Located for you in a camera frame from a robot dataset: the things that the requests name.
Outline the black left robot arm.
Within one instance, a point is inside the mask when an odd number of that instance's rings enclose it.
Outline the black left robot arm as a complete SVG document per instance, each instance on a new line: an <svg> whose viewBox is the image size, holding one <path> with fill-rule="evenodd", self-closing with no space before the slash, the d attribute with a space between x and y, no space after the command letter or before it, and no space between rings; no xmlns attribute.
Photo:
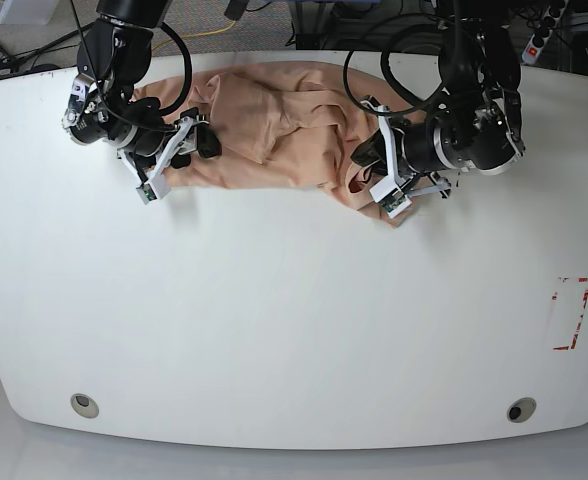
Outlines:
<svg viewBox="0 0 588 480"><path fill-rule="evenodd" d="M497 174L524 153L521 67L508 32L510 8L508 1L438 1L425 23L402 28L382 46L382 75L408 104L384 117L400 175L465 168ZM391 53L416 36L440 41L440 83L425 99L391 69Z"/></svg>

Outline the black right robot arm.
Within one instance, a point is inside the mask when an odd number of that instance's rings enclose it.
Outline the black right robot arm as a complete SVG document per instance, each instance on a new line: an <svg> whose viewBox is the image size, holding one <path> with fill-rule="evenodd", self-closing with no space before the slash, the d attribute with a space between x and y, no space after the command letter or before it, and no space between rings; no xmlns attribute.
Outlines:
<svg viewBox="0 0 588 480"><path fill-rule="evenodd" d="M194 122L170 166L191 163L196 151L204 159L221 155L222 147L206 118L186 101L192 85L192 62L187 46L165 22L168 1L101 1L99 18L81 38L75 77L64 128L82 145L99 140L113 146L136 172L151 170L179 122L166 118L177 114ZM176 98L164 104L156 97L134 98L135 85L146 75L152 60L153 30L159 28L179 47L184 77Z"/></svg>

